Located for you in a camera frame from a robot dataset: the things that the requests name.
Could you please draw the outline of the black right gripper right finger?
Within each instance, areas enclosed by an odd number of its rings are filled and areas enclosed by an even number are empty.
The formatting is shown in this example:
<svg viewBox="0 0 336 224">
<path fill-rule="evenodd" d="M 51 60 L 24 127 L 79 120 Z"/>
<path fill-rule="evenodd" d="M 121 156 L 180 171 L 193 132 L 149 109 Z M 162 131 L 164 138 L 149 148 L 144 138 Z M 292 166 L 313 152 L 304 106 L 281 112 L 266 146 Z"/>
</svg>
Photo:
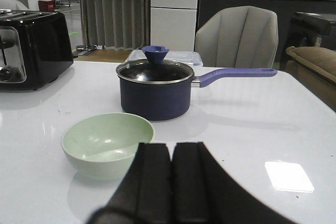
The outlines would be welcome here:
<svg viewBox="0 0 336 224">
<path fill-rule="evenodd" d="M 178 143 L 172 159 L 175 223 L 292 223 L 242 188 L 204 143 Z"/>
</svg>

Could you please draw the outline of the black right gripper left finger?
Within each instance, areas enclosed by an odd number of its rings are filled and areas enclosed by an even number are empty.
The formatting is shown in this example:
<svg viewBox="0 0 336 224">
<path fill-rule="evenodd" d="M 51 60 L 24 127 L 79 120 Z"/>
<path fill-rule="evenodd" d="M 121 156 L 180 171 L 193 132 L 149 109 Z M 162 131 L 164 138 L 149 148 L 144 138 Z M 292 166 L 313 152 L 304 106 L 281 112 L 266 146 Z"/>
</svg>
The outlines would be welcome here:
<svg viewBox="0 0 336 224">
<path fill-rule="evenodd" d="M 140 143 L 120 185 L 87 223 L 170 223 L 170 166 L 165 144 Z"/>
</svg>

